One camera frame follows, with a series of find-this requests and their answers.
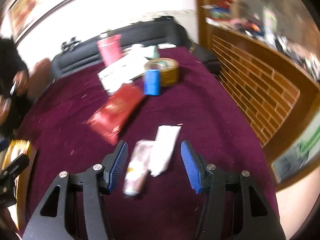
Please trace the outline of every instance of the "silver bolt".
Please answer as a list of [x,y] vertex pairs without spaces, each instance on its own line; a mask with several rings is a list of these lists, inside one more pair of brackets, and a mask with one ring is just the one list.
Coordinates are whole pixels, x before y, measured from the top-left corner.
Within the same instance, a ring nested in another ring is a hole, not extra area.
[[66,171],[62,171],[62,172],[59,173],[59,177],[60,177],[60,178],[64,178],[64,177],[66,177],[67,175],[68,175],[68,173],[67,173]]
[[241,174],[244,177],[249,177],[250,176],[250,172],[249,171],[242,171]]
[[214,165],[214,164],[208,164],[208,165],[207,165],[207,169],[208,169],[209,171],[214,171],[214,170],[216,169],[216,165]]
[[99,171],[99,170],[102,169],[102,165],[101,165],[101,164],[96,164],[96,165],[93,166],[93,169],[94,169],[95,171]]

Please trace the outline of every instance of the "beige tile floor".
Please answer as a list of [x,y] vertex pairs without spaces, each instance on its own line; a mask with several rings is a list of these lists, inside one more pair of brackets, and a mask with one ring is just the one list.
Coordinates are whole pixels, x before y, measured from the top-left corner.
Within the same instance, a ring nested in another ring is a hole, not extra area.
[[320,167],[296,184],[276,193],[286,239],[300,228],[320,193]]

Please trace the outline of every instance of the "red packet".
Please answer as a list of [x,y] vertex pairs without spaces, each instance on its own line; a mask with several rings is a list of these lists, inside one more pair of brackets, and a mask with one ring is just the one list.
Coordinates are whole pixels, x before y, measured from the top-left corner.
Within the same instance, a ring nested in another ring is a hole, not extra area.
[[107,103],[90,117],[87,124],[105,140],[115,145],[118,143],[118,133],[144,97],[141,89],[134,84],[122,84]]

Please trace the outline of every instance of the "tape roll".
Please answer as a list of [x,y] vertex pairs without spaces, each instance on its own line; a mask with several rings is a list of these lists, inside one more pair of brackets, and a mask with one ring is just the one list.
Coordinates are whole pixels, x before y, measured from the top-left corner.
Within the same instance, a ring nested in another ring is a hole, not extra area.
[[155,58],[146,63],[144,69],[159,69],[162,87],[168,87],[178,82],[179,63],[172,58]]

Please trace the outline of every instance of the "table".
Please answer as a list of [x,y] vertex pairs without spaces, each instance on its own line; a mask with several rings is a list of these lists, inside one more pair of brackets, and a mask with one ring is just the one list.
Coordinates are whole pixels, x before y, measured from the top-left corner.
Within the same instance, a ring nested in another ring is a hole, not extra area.
[[[183,166],[180,145],[185,139],[209,163],[226,171],[248,170],[278,213],[265,156],[236,103],[185,48],[163,49],[160,55],[180,63],[180,82],[158,97],[148,97],[130,117],[120,139],[128,142],[130,157],[137,141],[155,139],[158,126],[183,126],[168,170],[148,177],[140,199],[124,197],[124,174],[117,189],[105,197],[116,239],[192,238],[203,195],[191,189]],[[97,78],[103,68],[97,64],[53,83],[20,126],[18,136],[38,149],[28,188],[27,220],[60,171],[85,171],[115,149],[86,124],[108,99]],[[135,84],[142,88],[143,80]]]

